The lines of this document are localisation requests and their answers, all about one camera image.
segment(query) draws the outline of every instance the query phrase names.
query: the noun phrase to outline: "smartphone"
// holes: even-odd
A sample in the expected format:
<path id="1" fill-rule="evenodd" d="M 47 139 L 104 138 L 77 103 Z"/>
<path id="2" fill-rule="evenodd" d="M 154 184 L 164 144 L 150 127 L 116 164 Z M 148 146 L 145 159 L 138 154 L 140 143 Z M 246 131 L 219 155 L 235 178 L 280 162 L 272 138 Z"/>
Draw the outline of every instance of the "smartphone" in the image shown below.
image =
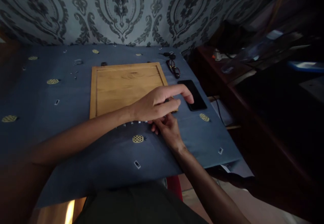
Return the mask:
<path id="1" fill-rule="evenodd" d="M 190 111 L 198 111 L 198 110 L 207 108 L 205 102 L 203 101 L 202 97 L 200 96 L 200 94 L 192 80 L 178 81 L 178 84 L 185 84 L 186 87 L 188 87 L 189 91 L 193 95 L 194 103 L 193 104 L 187 103 Z"/>

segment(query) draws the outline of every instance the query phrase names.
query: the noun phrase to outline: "left hand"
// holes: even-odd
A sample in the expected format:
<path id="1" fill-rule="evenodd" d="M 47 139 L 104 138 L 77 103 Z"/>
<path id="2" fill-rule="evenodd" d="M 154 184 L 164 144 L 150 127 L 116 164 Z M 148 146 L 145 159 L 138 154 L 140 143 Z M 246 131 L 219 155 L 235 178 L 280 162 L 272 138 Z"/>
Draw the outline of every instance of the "left hand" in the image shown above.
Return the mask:
<path id="1" fill-rule="evenodd" d="M 194 103 L 191 92 L 184 84 L 160 86 L 130 105 L 134 120 L 149 121 L 161 118 L 176 110 L 181 103 L 180 99 L 170 100 L 166 103 L 164 101 L 178 94 L 181 94 L 188 103 Z"/>

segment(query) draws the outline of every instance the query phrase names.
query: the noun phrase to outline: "wooden tray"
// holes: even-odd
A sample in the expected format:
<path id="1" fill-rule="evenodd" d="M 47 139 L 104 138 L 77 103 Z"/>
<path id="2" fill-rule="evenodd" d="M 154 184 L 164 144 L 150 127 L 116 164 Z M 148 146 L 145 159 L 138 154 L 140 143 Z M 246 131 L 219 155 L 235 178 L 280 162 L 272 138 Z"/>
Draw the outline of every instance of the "wooden tray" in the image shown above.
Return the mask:
<path id="1" fill-rule="evenodd" d="M 167 86 L 159 62 L 92 67 L 90 119 L 128 106 Z"/>

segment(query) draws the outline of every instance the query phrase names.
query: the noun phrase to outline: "hand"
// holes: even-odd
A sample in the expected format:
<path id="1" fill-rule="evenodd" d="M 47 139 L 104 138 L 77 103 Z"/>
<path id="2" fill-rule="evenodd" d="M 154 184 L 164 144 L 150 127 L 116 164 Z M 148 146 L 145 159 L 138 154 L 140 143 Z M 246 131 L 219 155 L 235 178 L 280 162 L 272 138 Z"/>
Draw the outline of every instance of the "hand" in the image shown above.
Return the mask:
<path id="1" fill-rule="evenodd" d="M 176 110 L 181 103 L 180 99 L 170 100 L 166 103 L 164 101 L 178 94 L 181 94 L 188 103 L 192 104 L 194 102 L 191 92 L 183 84 L 160 86 L 130 105 L 134 120 L 149 121 L 161 118 L 167 113 Z"/>
<path id="2" fill-rule="evenodd" d="M 181 139 L 178 121 L 171 113 L 168 113 L 164 119 L 155 119 L 153 122 L 159 128 L 161 135 L 171 150 L 180 151 L 186 148 Z"/>

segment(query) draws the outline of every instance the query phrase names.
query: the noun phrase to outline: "blue tablecloth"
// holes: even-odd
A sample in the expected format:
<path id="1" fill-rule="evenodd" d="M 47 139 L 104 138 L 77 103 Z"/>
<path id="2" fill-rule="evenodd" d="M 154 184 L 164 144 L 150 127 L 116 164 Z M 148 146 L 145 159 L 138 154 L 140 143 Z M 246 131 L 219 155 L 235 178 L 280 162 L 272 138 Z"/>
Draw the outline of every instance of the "blue tablecloth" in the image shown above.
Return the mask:
<path id="1" fill-rule="evenodd" d="M 205 168 L 241 159 L 241 154 L 179 50 L 86 45 L 22 48 L 2 68 L 1 80 L 6 83 L 1 82 L 4 85 L 1 94 L 5 96 L 1 98 L 0 117 L 16 115 L 19 119 L 0 123 L 1 161 L 6 161 L 11 153 L 24 151 L 86 121 L 90 108 L 91 68 L 100 66 L 101 62 L 108 65 L 160 62 L 168 84 L 176 84 L 177 79 L 167 68 L 167 58 L 159 54 L 170 51 L 176 55 L 175 64 L 181 70 L 180 80 L 193 80 L 208 106 L 206 110 L 191 112 L 184 99 L 175 96 L 182 101 L 175 116 L 185 145 Z M 30 56 L 37 56 L 38 59 L 28 60 Z M 76 59 L 82 59 L 84 63 L 74 65 Z M 59 79 L 60 82 L 49 85 L 49 79 Z M 60 100 L 58 105 L 54 105 L 56 100 Z M 202 120 L 201 113 L 211 121 Z M 146 140 L 135 144 L 132 141 L 135 135 L 142 135 Z M 222 154 L 219 154 L 220 148 L 223 149 Z M 153 134 L 148 124 L 127 123 L 57 166 L 37 206 L 65 202 L 105 188 L 117 188 L 181 172 L 163 138 Z"/>

